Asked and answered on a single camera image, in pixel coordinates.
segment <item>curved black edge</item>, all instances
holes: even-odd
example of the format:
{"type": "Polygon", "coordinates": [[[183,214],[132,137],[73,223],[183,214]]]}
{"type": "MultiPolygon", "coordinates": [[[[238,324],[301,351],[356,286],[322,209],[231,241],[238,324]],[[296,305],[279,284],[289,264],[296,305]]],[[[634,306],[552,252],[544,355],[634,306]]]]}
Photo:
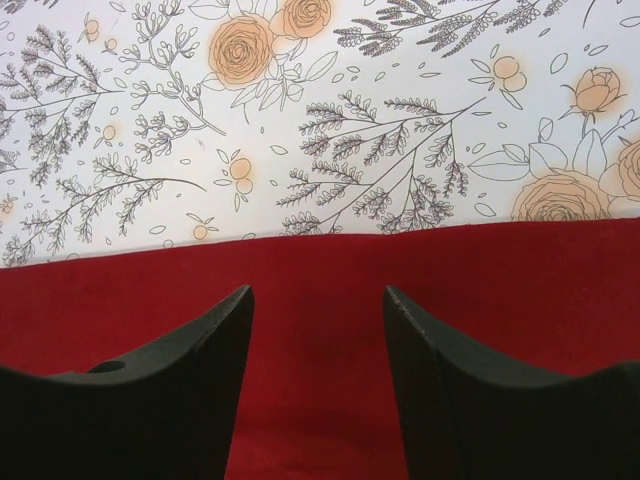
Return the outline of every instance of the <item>curved black edge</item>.
{"type": "Polygon", "coordinates": [[[431,348],[438,350],[445,361],[484,383],[514,388],[539,388],[572,378],[534,367],[483,345],[437,320],[396,287],[386,287],[384,307],[387,312],[395,313],[385,315],[385,322],[403,319],[431,348]]]}
{"type": "Polygon", "coordinates": [[[163,372],[197,346],[211,330],[218,328],[239,308],[250,304],[253,310],[253,290],[244,285],[210,310],[161,337],[118,357],[106,360],[86,373],[67,372],[51,376],[37,376],[0,366],[0,373],[14,377],[16,381],[37,379],[42,385],[66,384],[69,386],[118,386],[141,381],[163,372]]]}

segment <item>red floor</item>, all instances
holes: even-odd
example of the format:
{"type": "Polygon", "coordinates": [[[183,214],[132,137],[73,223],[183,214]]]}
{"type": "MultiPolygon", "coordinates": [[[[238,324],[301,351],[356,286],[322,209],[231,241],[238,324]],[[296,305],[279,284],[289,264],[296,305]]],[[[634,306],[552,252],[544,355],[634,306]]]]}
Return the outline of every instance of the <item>red floor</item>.
{"type": "Polygon", "coordinates": [[[382,292],[535,365],[640,359],[640,221],[275,238],[0,270],[0,362],[81,371],[255,289],[227,478],[402,480],[382,292]]]}

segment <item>botanical line drawing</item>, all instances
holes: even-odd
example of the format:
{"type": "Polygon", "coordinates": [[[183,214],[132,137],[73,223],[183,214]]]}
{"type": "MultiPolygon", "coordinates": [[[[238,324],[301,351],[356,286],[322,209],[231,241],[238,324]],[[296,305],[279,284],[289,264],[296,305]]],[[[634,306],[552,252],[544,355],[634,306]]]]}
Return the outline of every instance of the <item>botanical line drawing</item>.
{"type": "Polygon", "coordinates": [[[191,235],[193,236],[194,240],[197,240],[197,241],[204,240],[209,235],[209,232],[218,232],[219,231],[216,227],[211,225],[211,222],[214,221],[216,217],[209,217],[209,218],[207,218],[205,220],[202,220],[195,213],[187,213],[186,215],[191,220],[193,220],[193,221],[195,221],[197,223],[197,225],[193,229],[193,232],[191,233],[191,235]]]}
{"type": "Polygon", "coordinates": [[[329,23],[329,0],[282,3],[279,10],[277,0],[249,2],[245,9],[238,8],[238,0],[197,0],[189,7],[209,20],[230,17],[211,40],[212,72],[201,84],[214,91],[237,91],[232,108],[256,101],[259,110],[278,105],[282,111],[287,100],[300,101],[305,84],[322,78],[336,62],[338,52],[333,51],[306,69],[302,63],[293,64],[329,23]]]}
{"type": "Polygon", "coordinates": [[[292,170],[289,176],[294,183],[288,187],[292,193],[277,202],[281,207],[293,207],[315,198],[316,206],[323,210],[338,207],[322,218],[310,211],[288,217],[283,222],[285,233],[338,233],[342,231],[338,221],[343,214],[378,221],[377,227],[383,233],[431,228],[453,216],[453,206],[446,199],[453,193],[466,195],[468,185],[464,167],[456,160],[453,124],[484,99],[444,113],[434,100],[395,98],[385,101],[385,106],[406,115],[386,122],[378,120],[378,110],[369,99],[352,91],[341,94],[339,99],[342,104],[308,105],[307,115],[313,119],[299,127],[308,137],[300,148],[313,157],[311,171],[320,179],[312,180],[302,169],[292,170]],[[416,145],[407,149],[410,138],[416,145]],[[361,169],[354,165],[354,159],[365,148],[361,169]],[[323,160],[328,151],[330,160],[323,160]],[[389,162],[389,167],[369,180],[365,169],[383,161],[389,162]],[[441,189],[432,177],[420,173],[436,167],[444,167],[445,171],[441,189]],[[385,179],[397,169],[405,173],[388,186],[385,179]],[[340,206],[347,194],[351,195],[350,201],[340,206]]]}
{"type": "Polygon", "coordinates": [[[19,236],[14,235],[7,243],[6,251],[2,257],[6,266],[26,265],[36,253],[36,243],[47,243],[47,251],[52,255],[59,252],[64,247],[67,228],[74,224],[74,211],[79,213],[75,217],[74,231],[81,241],[91,243],[93,222],[103,210],[112,206],[116,198],[125,191],[133,193],[122,200],[120,210],[116,213],[118,230],[123,236],[127,235],[127,227],[135,223],[138,209],[157,200],[165,183],[179,183],[204,190],[200,185],[188,180],[140,177],[137,160],[125,157],[124,165],[122,165],[117,153],[95,158],[93,169],[96,173],[93,185],[82,185],[76,175],[56,182],[57,189],[62,191],[64,198],[69,199],[68,207],[56,210],[52,214],[47,210],[38,211],[22,221],[22,230],[28,233],[28,238],[22,240],[19,236]],[[110,179],[112,183],[103,186],[104,179],[110,179]]]}
{"type": "Polygon", "coordinates": [[[596,122],[596,115],[604,113],[613,102],[623,95],[620,93],[620,78],[610,68],[593,68],[587,70],[576,87],[563,85],[570,89],[575,97],[575,103],[561,117],[565,118],[574,113],[584,117],[582,136],[587,134],[589,120],[596,122]]]}
{"type": "MultiPolygon", "coordinates": [[[[34,0],[35,2],[42,1],[42,5],[49,8],[55,7],[60,0],[34,0]]],[[[16,13],[21,10],[27,3],[27,0],[0,0],[0,8],[3,8],[5,12],[9,14],[16,13]]]]}
{"type": "Polygon", "coordinates": [[[184,11],[180,0],[164,0],[154,12],[151,11],[150,2],[136,4],[132,18],[136,21],[138,43],[145,51],[143,52],[138,45],[134,44],[131,48],[124,49],[120,57],[123,63],[133,63],[125,73],[130,74],[142,65],[150,65],[168,77],[164,83],[158,83],[156,87],[149,85],[146,80],[134,83],[133,87],[136,91],[131,93],[131,96],[139,99],[139,103],[133,106],[134,110],[139,109],[150,97],[157,95],[164,100],[178,101],[189,115],[196,119],[195,124],[186,117],[178,115],[167,119],[162,111],[152,119],[140,115],[136,120],[136,125],[140,127],[136,135],[145,139],[146,143],[137,143],[136,153],[143,155],[141,161],[145,163],[151,163],[154,155],[170,155],[172,142],[191,131],[206,129],[219,135],[226,135],[223,130],[207,120],[200,97],[201,85],[190,87],[174,65],[180,57],[193,58],[200,46],[200,42],[192,41],[198,29],[192,27],[185,30],[184,25],[179,24],[171,43],[164,40],[157,41],[169,23],[184,11]]]}
{"type": "MultiPolygon", "coordinates": [[[[489,57],[494,60],[498,55],[500,45],[496,45],[491,50],[489,57]]],[[[470,78],[469,81],[478,84],[488,84],[489,91],[498,85],[498,90],[502,97],[517,110],[522,110],[522,105],[513,95],[523,90],[527,86],[527,76],[521,71],[520,64],[512,56],[503,56],[493,62],[490,67],[482,60],[471,60],[471,63],[488,76],[470,78]]]]}
{"type": "Polygon", "coordinates": [[[95,42],[100,36],[100,23],[96,19],[89,19],[89,13],[84,17],[84,30],[80,33],[78,42],[82,39],[87,40],[88,43],[95,42]]]}
{"type": "Polygon", "coordinates": [[[16,160],[19,155],[20,152],[9,152],[0,148],[0,175],[17,170],[24,170],[24,168],[19,168],[16,165],[16,160]]]}
{"type": "Polygon", "coordinates": [[[10,214],[14,207],[14,202],[18,200],[18,197],[12,197],[7,193],[7,196],[3,200],[0,200],[0,213],[6,215],[10,214]]]}
{"type": "Polygon", "coordinates": [[[442,55],[446,58],[458,53],[491,27],[504,26],[507,33],[516,32],[540,16],[555,15],[568,0],[546,0],[546,6],[538,8],[541,1],[490,0],[468,6],[469,0],[387,0],[387,6],[376,11],[375,20],[355,18],[352,22],[357,26],[339,28],[334,33],[342,47],[358,47],[363,55],[377,57],[395,50],[402,43],[404,32],[419,29],[424,36],[417,45],[430,44],[432,52],[446,50],[442,55]],[[443,13],[440,7],[450,4],[464,6],[443,13]]]}
{"type": "Polygon", "coordinates": [[[619,77],[609,68],[587,70],[572,90],[575,104],[569,113],[582,112],[585,121],[571,151],[551,143],[554,122],[545,117],[537,141],[526,148],[505,144],[469,165],[473,173],[491,180],[532,177],[515,199],[514,221],[595,220],[640,211],[640,140],[618,137],[624,150],[617,158],[607,154],[613,135],[640,117],[630,109],[608,130],[596,128],[596,115],[620,96],[619,77]],[[587,130],[589,119],[594,127],[587,130]]]}
{"type": "Polygon", "coordinates": [[[71,50],[65,32],[54,34],[40,25],[34,36],[27,37],[23,64],[9,63],[0,73],[0,88],[10,91],[15,104],[0,96],[0,140],[22,116],[31,130],[31,158],[38,162],[30,178],[38,187],[60,170],[74,144],[80,147],[87,140],[102,96],[119,92],[100,84],[100,72],[83,55],[76,54],[72,62],[71,50]]]}
{"type": "Polygon", "coordinates": [[[234,194],[234,208],[238,212],[243,203],[249,203],[249,195],[253,192],[252,169],[253,165],[247,158],[240,157],[240,150],[236,150],[227,155],[223,150],[218,149],[218,156],[222,163],[227,165],[222,169],[222,174],[226,178],[219,178],[214,185],[218,187],[230,187],[236,190],[234,194]]]}

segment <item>peach rose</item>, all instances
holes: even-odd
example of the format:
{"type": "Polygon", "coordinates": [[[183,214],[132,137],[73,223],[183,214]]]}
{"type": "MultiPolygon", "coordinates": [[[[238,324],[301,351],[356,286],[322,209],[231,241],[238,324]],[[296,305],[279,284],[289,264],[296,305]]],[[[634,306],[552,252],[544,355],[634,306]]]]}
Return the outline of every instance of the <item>peach rose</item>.
{"type": "Polygon", "coordinates": [[[627,194],[640,197],[640,140],[620,154],[620,177],[627,194]]]}
{"type": "Polygon", "coordinates": [[[575,90],[576,106],[586,113],[602,112],[618,98],[620,79],[610,68],[587,70],[575,90]]]}
{"type": "Polygon", "coordinates": [[[209,46],[209,66],[218,80],[238,90],[262,77],[273,56],[273,34],[257,15],[237,17],[220,26],[209,46]]]}
{"type": "Polygon", "coordinates": [[[330,19],[329,0],[286,0],[270,26],[276,35],[310,38],[320,33],[330,19]]]}
{"type": "Polygon", "coordinates": [[[598,183],[578,172],[554,170],[522,189],[511,213],[514,221],[609,218],[609,197],[598,183]]]}
{"type": "Polygon", "coordinates": [[[600,187],[614,197],[640,199],[640,140],[625,148],[600,178],[600,187]]]}

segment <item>leaf illustration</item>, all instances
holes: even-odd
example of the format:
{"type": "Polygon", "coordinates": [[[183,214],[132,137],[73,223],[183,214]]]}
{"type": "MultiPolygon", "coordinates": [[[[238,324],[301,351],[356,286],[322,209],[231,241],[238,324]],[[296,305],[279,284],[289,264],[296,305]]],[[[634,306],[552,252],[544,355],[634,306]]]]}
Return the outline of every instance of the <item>leaf illustration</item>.
{"type": "Polygon", "coordinates": [[[127,11],[120,3],[109,2],[109,5],[111,5],[111,8],[113,8],[116,12],[125,13],[127,11]]]}
{"type": "Polygon", "coordinates": [[[566,170],[568,159],[560,148],[551,143],[529,144],[529,169],[534,177],[553,175],[552,169],[566,170]]]}
{"type": "Polygon", "coordinates": [[[489,67],[489,65],[487,65],[483,61],[471,59],[471,62],[473,62],[473,64],[476,66],[478,70],[484,73],[491,73],[491,68],[489,67]]]}
{"type": "Polygon", "coordinates": [[[276,83],[269,87],[267,93],[265,93],[262,103],[260,103],[260,110],[269,108],[271,105],[281,100],[284,96],[284,86],[281,83],[276,83]]]}
{"type": "Polygon", "coordinates": [[[502,150],[479,158],[469,169],[479,177],[500,182],[520,180],[529,173],[528,164],[515,162],[502,150]]]}
{"type": "Polygon", "coordinates": [[[113,79],[113,82],[120,88],[127,88],[126,82],[122,80],[120,77],[115,77],[113,79]]]}
{"type": "Polygon", "coordinates": [[[227,14],[227,5],[221,0],[197,0],[189,6],[189,10],[204,20],[218,20],[227,14]]]}
{"type": "Polygon", "coordinates": [[[275,153],[276,155],[286,155],[287,153],[289,153],[286,148],[281,147],[280,145],[271,145],[271,151],[273,151],[273,153],[275,153]]]}
{"type": "Polygon", "coordinates": [[[198,223],[202,223],[202,219],[199,216],[197,216],[195,213],[187,213],[185,215],[189,217],[191,220],[195,220],[198,223]]]}
{"type": "Polygon", "coordinates": [[[223,90],[227,89],[227,87],[225,87],[213,73],[210,73],[209,75],[207,75],[207,77],[205,77],[205,79],[202,81],[202,86],[204,88],[208,88],[209,90],[213,90],[214,92],[222,92],[223,90]]]}
{"type": "Polygon", "coordinates": [[[165,230],[167,229],[167,227],[165,225],[156,225],[155,227],[152,227],[149,230],[149,233],[151,235],[160,235],[161,233],[163,233],[165,230]]]}
{"type": "Polygon", "coordinates": [[[640,17],[629,17],[625,18],[620,22],[620,25],[627,28],[633,28],[640,25],[640,17]]]}
{"type": "Polygon", "coordinates": [[[549,67],[549,71],[551,72],[552,75],[555,75],[567,65],[568,61],[569,61],[569,55],[567,55],[566,53],[561,53],[557,55],[556,58],[552,60],[551,66],[549,67]]]}
{"type": "Polygon", "coordinates": [[[486,203],[476,203],[473,208],[483,217],[495,217],[496,212],[486,203]]]}
{"type": "Polygon", "coordinates": [[[269,21],[278,11],[278,0],[258,0],[255,11],[262,18],[269,21]]]}
{"type": "Polygon", "coordinates": [[[229,157],[223,150],[218,149],[217,152],[220,160],[222,160],[223,163],[229,163],[229,157]]]}
{"type": "Polygon", "coordinates": [[[600,45],[599,47],[594,47],[591,49],[591,51],[589,52],[589,56],[590,57],[595,57],[596,55],[600,55],[602,52],[604,52],[607,48],[609,48],[609,45],[600,45]]]}
{"type": "Polygon", "coordinates": [[[254,98],[256,98],[256,90],[258,89],[258,84],[254,83],[253,85],[249,85],[240,91],[236,99],[231,104],[231,108],[237,107],[238,105],[243,105],[247,102],[250,102],[254,98]]]}
{"type": "Polygon", "coordinates": [[[242,17],[253,10],[253,2],[251,0],[229,0],[229,16],[231,18],[242,17]]]}
{"type": "Polygon", "coordinates": [[[309,68],[306,80],[312,82],[321,78],[325,73],[331,70],[331,67],[336,63],[337,58],[338,52],[329,52],[320,57],[313,65],[311,65],[311,68],[309,68]]]}
{"type": "Polygon", "coordinates": [[[548,142],[551,135],[553,135],[553,120],[542,117],[538,124],[538,141],[548,142]]]}
{"type": "Polygon", "coordinates": [[[485,83],[493,83],[495,80],[493,77],[474,77],[474,78],[470,78],[469,81],[471,83],[478,83],[482,85],[485,83]]]}
{"type": "Polygon", "coordinates": [[[506,90],[500,90],[500,93],[502,93],[502,96],[504,97],[504,99],[507,102],[509,102],[513,108],[515,108],[517,110],[522,110],[522,105],[520,105],[520,102],[518,102],[518,100],[516,100],[516,97],[511,95],[506,90]]]}
{"type": "Polygon", "coordinates": [[[514,162],[527,163],[527,154],[522,147],[513,144],[506,144],[503,145],[502,148],[504,149],[504,153],[506,153],[514,162]]]}
{"type": "Polygon", "coordinates": [[[573,156],[573,169],[598,180],[607,168],[607,154],[597,130],[590,130],[573,156]]]}
{"type": "Polygon", "coordinates": [[[471,153],[473,153],[474,155],[477,153],[480,153],[482,150],[484,150],[484,147],[486,146],[487,146],[486,143],[479,143],[475,147],[473,147],[473,149],[471,150],[471,153]]]}
{"type": "Polygon", "coordinates": [[[302,55],[304,51],[307,49],[307,45],[309,45],[309,39],[307,38],[301,39],[298,42],[298,45],[296,46],[296,48],[293,49],[293,52],[291,52],[291,56],[289,57],[289,60],[293,60],[294,58],[298,58],[300,55],[302,55]]]}
{"type": "Polygon", "coordinates": [[[302,85],[299,85],[297,83],[292,83],[287,88],[287,97],[289,97],[292,102],[299,102],[300,99],[302,99],[303,93],[304,88],[302,87],[302,85]]]}

